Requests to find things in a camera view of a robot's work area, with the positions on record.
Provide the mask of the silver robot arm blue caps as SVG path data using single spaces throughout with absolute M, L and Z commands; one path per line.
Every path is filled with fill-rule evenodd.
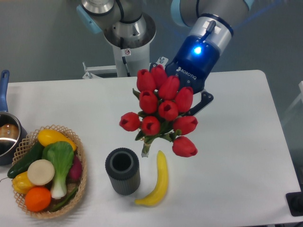
M 104 34 L 115 58 L 111 66 L 85 67 L 84 78 L 134 77 L 140 69 L 163 66 L 180 78 L 181 87 L 201 95 L 187 111 L 195 115 L 212 102 L 205 81 L 252 5 L 251 0 L 83 0 L 77 6 L 80 19 L 92 33 Z M 168 32 L 176 25 L 188 30 L 182 45 L 172 60 L 160 57 L 152 63 L 151 42 L 157 37 L 172 43 Z

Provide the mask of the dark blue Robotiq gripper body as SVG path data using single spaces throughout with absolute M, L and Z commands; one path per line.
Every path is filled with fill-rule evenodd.
M 214 14 L 202 14 L 181 45 L 173 60 L 166 65 L 169 76 L 178 76 L 180 87 L 192 87 L 196 94 L 232 39 L 233 29 Z

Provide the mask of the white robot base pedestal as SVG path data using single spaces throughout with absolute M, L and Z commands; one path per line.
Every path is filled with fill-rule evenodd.
M 97 79 L 110 77 L 135 77 L 137 71 L 141 69 L 150 69 L 151 63 L 161 64 L 165 67 L 169 59 L 160 56 L 157 60 L 150 60 L 150 45 L 146 44 L 138 48 L 121 49 L 112 46 L 114 54 L 114 65 L 87 67 L 83 62 L 83 79 Z

